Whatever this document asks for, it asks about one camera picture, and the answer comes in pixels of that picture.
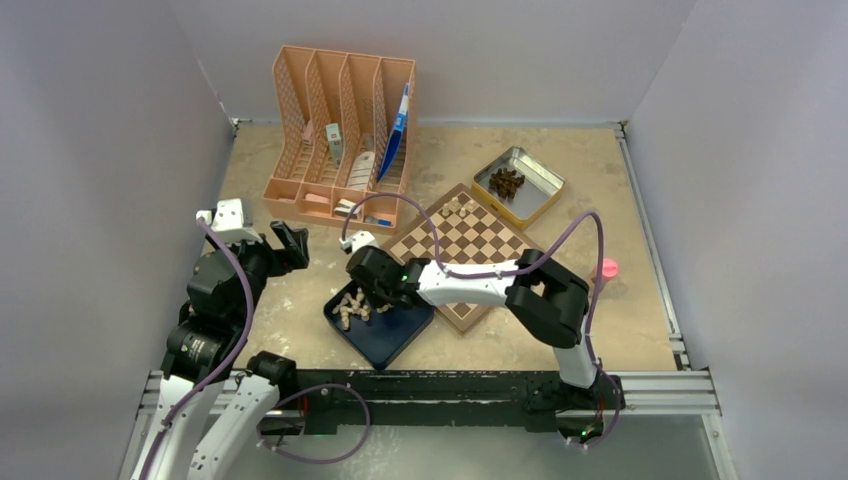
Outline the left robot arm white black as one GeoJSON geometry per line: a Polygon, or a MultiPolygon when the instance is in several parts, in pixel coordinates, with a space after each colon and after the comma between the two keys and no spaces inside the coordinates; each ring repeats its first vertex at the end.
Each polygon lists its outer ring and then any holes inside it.
{"type": "Polygon", "coordinates": [[[243,221],[215,227],[211,212],[196,217],[212,251],[194,265],[177,326],[168,335],[150,436],[133,471],[135,479],[185,479],[212,407],[244,349],[255,308],[269,279],[309,265],[305,228],[275,221],[283,246],[243,221]]]}

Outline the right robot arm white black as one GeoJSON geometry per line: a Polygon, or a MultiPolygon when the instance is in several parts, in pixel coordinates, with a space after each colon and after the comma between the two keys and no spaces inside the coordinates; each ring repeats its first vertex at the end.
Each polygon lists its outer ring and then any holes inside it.
{"type": "Polygon", "coordinates": [[[551,256],[526,249],[493,264],[401,264],[374,245],[345,246],[346,272],[377,306],[405,309],[468,304],[509,310],[537,341],[553,349],[564,399],[584,407],[601,391],[590,331],[598,294],[551,256]]]}

